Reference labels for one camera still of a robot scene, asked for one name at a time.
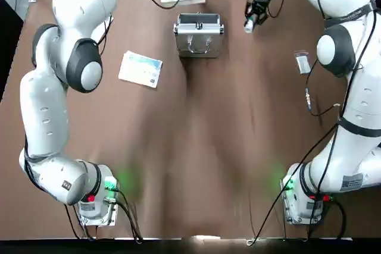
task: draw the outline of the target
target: case handle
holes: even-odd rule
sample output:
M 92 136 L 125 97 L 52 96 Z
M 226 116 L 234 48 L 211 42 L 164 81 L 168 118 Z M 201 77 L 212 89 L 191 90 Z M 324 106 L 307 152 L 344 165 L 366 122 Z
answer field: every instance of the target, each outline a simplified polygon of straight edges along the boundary
M 207 49 L 204 50 L 204 51 L 193 51 L 192 48 L 191 48 L 191 44 L 192 42 L 188 42 L 188 51 L 191 52 L 192 54 L 195 54 L 195 55 L 204 55 L 206 54 L 207 52 L 209 52 L 209 49 L 210 49 L 210 42 L 207 41 Z

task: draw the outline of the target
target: metal briefcase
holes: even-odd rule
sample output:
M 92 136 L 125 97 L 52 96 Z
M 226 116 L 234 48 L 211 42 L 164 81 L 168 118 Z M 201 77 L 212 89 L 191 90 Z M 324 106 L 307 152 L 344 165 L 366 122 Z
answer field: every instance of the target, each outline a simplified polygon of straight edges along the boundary
M 220 55 L 224 26 L 219 14 L 181 13 L 173 33 L 181 58 L 217 58 Z

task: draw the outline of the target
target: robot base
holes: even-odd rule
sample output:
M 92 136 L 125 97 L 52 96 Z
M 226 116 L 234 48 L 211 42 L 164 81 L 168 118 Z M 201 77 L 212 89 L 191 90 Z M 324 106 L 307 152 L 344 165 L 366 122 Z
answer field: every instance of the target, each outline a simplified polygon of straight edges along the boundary
M 105 189 L 107 184 L 118 188 L 117 180 L 106 165 L 98 165 L 101 171 L 101 186 L 93 202 L 79 202 L 79 216 L 82 225 L 114 226 L 117 220 L 118 205 L 107 204 L 105 197 L 117 198 L 117 192 Z
M 280 181 L 280 188 L 283 189 L 285 183 L 290 179 L 291 174 L 295 170 L 295 165 L 291 166 L 286 177 Z M 288 224 L 310 224 L 312 208 L 314 200 L 306 196 L 301 189 L 299 182 L 299 170 L 292 176 L 289 183 L 290 189 L 282 193 L 283 211 L 285 212 Z M 316 202 L 314 218 L 312 224 L 316 224 L 321 220 L 323 210 L 323 202 Z

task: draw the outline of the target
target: brown table surface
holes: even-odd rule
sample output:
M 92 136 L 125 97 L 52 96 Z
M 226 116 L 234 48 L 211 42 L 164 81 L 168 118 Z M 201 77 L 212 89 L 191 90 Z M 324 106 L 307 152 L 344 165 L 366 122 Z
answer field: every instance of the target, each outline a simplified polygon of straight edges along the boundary
M 165 11 L 151 0 L 118 0 L 100 87 L 86 95 L 68 92 L 66 152 L 110 166 L 137 206 L 145 237 L 252 237 L 249 196 L 258 231 L 279 179 L 335 122 L 335 112 L 321 121 L 308 113 L 306 76 L 294 57 L 306 50 L 314 60 L 323 30 L 318 11 L 306 0 L 286 0 L 279 18 L 251 35 L 242 26 L 245 1 L 207 0 Z M 271 10 L 279 4 L 274 0 Z M 218 59 L 179 59 L 173 24 L 180 12 L 221 15 L 226 34 Z M 18 165 L 24 143 L 19 84 L 32 68 L 36 29 L 53 21 L 51 0 L 30 5 L 0 104 L 0 239 L 73 237 L 64 206 L 34 188 Z M 157 90 L 118 79 L 128 50 L 163 61 Z M 311 77 L 321 110 L 341 102 L 345 85 L 321 67 Z M 348 216 L 345 236 L 380 236 L 379 192 L 339 197 Z M 261 237 L 282 237 L 282 219 L 278 203 Z M 315 235 L 334 237 L 340 223 L 332 207 Z M 290 237 L 306 235 L 303 226 L 287 231 Z M 116 227 L 98 230 L 98 237 L 127 236 L 121 211 Z

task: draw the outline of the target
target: paper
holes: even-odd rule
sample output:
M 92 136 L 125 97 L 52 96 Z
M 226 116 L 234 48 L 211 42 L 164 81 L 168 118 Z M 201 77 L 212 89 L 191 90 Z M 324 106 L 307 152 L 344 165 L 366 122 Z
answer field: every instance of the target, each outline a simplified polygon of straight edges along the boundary
M 159 81 L 162 63 L 157 59 L 127 51 L 123 56 L 118 78 L 155 89 Z

